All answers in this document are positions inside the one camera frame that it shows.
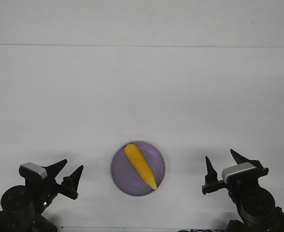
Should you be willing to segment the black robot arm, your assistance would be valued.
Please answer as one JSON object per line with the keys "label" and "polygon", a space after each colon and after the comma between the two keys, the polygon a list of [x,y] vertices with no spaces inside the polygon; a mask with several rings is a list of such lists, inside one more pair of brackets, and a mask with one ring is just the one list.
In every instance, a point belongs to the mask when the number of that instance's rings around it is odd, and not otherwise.
{"label": "black robot arm", "polygon": [[241,220],[230,220],[227,232],[284,232],[284,212],[275,204],[273,195],[259,185],[259,178],[267,176],[269,169],[258,160],[247,159],[231,150],[236,165],[222,171],[222,180],[209,158],[202,193],[227,189],[236,205]]}
{"label": "black robot arm", "polygon": [[58,228],[42,213],[58,194],[78,198],[78,185],[84,167],[78,167],[59,184],[56,176],[67,164],[61,160],[49,166],[27,162],[19,166],[24,185],[9,188],[1,197],[0,232],[56,232]]}

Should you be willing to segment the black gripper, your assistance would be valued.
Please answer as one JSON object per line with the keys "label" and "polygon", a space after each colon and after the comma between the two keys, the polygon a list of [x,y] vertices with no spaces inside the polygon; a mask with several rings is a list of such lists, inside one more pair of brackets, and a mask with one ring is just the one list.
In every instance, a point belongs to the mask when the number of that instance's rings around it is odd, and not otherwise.
{"label": "black gripper", "polygon": [[213,168],[210,159],[205,156],[207,174],[205,175],[205,185],[202,186],[202,193],[204,195],[220,189],[227,189],[230,198],[233,201],[237,201],[245,189],[258,187],[258,179],[268,175],[269,168],[263,168],[260,161],[248,159],[233,149],[230,149],[230,153],[237,164],[248,162],[255,166],[256,169],[233,176],[229,179],[228,184],[226,184],[223,180],[218,181],[216,170]]}
{"label": "black gripper", "polygon": [[47,174],[43,182],[43,205],[50,205],[58,194],[62,194],[73,200],[78,198],[77,189],[84,169],[83,165],[78,167],[71,175],[64,177],[61,184],[58,184],[55,180],[67,162],[67,159],[63,159],[57,163],[43,167]]}

